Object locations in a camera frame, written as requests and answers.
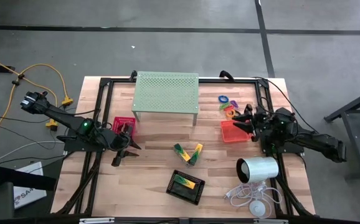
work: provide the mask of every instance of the small red container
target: small red container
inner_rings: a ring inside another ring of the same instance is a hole
[[[222,121],[220,126],[222,127],[222,135],[224,142],[242,142],[248,141],[250,135],[240,128],[233,125],[234,121]]]
[[[125,123],[128,123],[128,125],[131,125],[133,127],[131,135],[134,136],[136,132],[136,118],[115,117],[113,119],[112,131],[119,134]]]

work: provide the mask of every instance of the colorful rubber band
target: colorful rubber band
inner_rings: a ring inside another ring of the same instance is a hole
[[[230,103],[231,103],[232,105],[234,105],[235,108],[238,108],[238,104],[237,104],[237,102],[235,102],[235,100],[230,101]]]
[[[228,107],[228,106],[230,106],[230,103],[229,103],[229,102],[220,105],[220,108],[219,108],[219,109],[220,109],[220,110],[223,110],[224,108],[226,108],[226,107]]]
[[[232,109],[230,111],[227,111],[225,114],[228,118],[233,118],[235,116],[235,110]]]
[[[224,111],[229,111],[234,109],[234,105],[229,105],[228,107],[224,108]]]
[[[219,102],[221,102],[221,103],[226,103],[226,102],[228,102],[228,101],[229,101],[229,98],[226,97],[225,95],[219,96]]]

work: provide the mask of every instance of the yellow plug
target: yellow plug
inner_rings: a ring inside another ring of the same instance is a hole
[[[46,127],[50,128],[51,131],[57,131],[58,123],[53,119],[50,119],[48,123],[45,124]]]
[[[63,100],[63,102],[61,102],[62,105],[64,106],[69,106],[73,103],[73,99],[69,98],[69,97],[65,97],[65,99]]]

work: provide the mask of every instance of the green perforated shelf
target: green perforated shelf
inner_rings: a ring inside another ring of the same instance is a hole
[[[198,73],[138,72],[132,111],[198,114]]]

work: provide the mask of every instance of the black tray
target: black tray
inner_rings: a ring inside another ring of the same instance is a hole
[[[179,184],[174,181],[174,176],[179,175],[189,181],[195,183],[193,189],[186,187],[182,184]],[[202,191],[204,190],[205,181],[198,179],[196,177],[190,176],[178,170],[174,170],[173,175],[170,179],[168,188],[166,189],[166,193],[175,196],[177,198],[183,199],[189,203],[194,205],[198,205],[199,200],[201,199]]]

